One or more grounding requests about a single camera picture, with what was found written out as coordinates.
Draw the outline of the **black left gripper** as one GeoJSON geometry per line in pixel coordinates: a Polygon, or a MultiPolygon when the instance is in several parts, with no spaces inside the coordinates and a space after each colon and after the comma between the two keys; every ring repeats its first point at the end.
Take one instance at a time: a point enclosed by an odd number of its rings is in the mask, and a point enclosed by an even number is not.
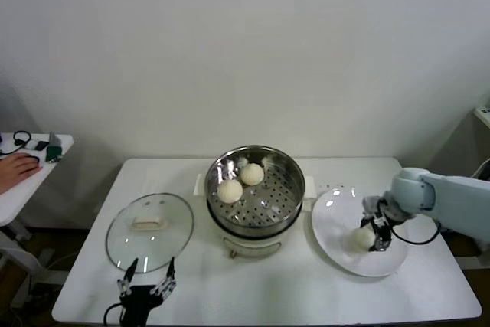
{"type": "Polygon", "coordinates": [[[127,268],[124,277],[117,280],[120,301],[123,307],[120,325],[146,326],[149,313],[163,303],[163,297],[168,297],[176,287],[175,258],[172,257],[163,281],[153,286],[130,286],[136,272],[138,258],[135,258],[127,268]]]}

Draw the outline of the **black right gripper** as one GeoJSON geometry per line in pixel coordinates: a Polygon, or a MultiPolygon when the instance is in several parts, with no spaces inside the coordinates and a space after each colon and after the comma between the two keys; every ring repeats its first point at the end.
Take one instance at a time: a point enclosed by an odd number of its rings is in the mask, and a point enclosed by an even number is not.
{"type": "Polygon", "coordinates": [[[374,232],[373,244],[368,249],[369,252],[384,252],[391,243],[391,222],[387,216],[389,207],[387,204],[373,204],[372,216],[365,215],[361,219],[360,228],[365,228],[374,232]]]}

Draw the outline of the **bystander bare hand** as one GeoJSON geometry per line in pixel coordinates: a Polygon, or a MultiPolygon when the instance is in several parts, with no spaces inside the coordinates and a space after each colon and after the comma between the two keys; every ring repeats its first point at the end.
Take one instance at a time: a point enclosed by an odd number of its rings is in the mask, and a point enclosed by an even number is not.
{"type": "Polygon", "coordinates": [[[1,159],[0,194],[4,194],[42,169],[38,158],[27,153],[14,153],[1,159]]]}

